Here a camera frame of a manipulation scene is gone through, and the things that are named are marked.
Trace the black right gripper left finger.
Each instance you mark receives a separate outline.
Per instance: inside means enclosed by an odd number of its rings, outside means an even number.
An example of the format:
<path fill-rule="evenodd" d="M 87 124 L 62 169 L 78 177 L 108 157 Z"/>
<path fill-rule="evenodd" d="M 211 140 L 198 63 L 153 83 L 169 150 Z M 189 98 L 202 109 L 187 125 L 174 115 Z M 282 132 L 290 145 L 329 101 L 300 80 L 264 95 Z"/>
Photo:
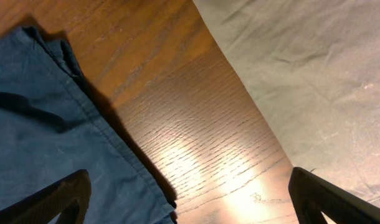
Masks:
<path fill-rule="evenodd" d="M 82 224 L 92 194 L 87 170 L 80 169 L 25 199 L 0 210 L 0 224 Z"/>

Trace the navy blue shorts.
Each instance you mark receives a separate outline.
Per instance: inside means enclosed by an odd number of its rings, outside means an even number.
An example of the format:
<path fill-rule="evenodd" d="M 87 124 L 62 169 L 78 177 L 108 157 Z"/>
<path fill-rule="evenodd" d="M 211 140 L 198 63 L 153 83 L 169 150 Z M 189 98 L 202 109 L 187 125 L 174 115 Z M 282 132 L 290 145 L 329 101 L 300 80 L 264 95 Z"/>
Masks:
<path fill-rule="evenodd" d="M 174 202 L 89 93 L 67 41 L 35 27 L 0 38 L 0 210 L 85 169 L 86 223 L 172 223 Z"/>

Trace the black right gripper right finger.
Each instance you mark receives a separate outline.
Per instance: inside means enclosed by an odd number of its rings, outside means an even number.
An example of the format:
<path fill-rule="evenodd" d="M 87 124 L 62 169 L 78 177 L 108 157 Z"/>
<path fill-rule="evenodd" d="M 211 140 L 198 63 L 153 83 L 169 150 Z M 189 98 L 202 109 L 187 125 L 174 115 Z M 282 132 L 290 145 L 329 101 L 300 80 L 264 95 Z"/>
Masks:
<path fill-rule="evenodd" d="M 292 170 L 288 191 L 300 224 L 380 224 L 380 208 L 301 168 Z"/>

